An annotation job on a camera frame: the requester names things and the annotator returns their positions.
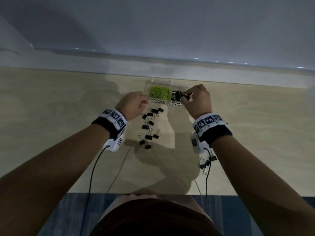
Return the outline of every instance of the pile of paper clips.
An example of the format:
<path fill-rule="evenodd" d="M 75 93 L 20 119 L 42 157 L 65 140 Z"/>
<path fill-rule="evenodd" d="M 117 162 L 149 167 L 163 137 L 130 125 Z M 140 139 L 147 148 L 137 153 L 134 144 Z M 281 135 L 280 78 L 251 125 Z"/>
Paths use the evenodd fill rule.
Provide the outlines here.
<path fill-rule="evenodd" d="M 138 135 L 139 138 L 139 144 L 143 145 L 145 144 L 146 149 L 150 149 L 151 145 L 149 144 L 149 140 L 151 141 L 153 138 L 158 139 L 160 130 L 157 129 L 156 133 L 152 135 L 153 128 L 151 126 L 154 125 L 154 122 L 151 120 L 154 120 L 155 117 L 158 117 L 164 110 L 162 108 L 154 109 L 149 108 L 149 112 L 147 114 L 142 114 L 141 117 L 144 119 L 144 125 L 142 125 L 142 129 L 149 130 L 148 134 L 145 135 L 145 138 L 143 139 L 141 135 Z"/>

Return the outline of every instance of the white wall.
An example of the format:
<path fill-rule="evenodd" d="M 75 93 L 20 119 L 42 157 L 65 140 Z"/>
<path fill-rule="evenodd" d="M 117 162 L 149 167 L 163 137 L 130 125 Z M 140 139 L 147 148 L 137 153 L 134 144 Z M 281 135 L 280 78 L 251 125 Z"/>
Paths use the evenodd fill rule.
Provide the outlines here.
<path fill-rule="evenodd" d="M 35 50 L 0 16 L 0 66 L 308 88 L 315 73 Z"/>

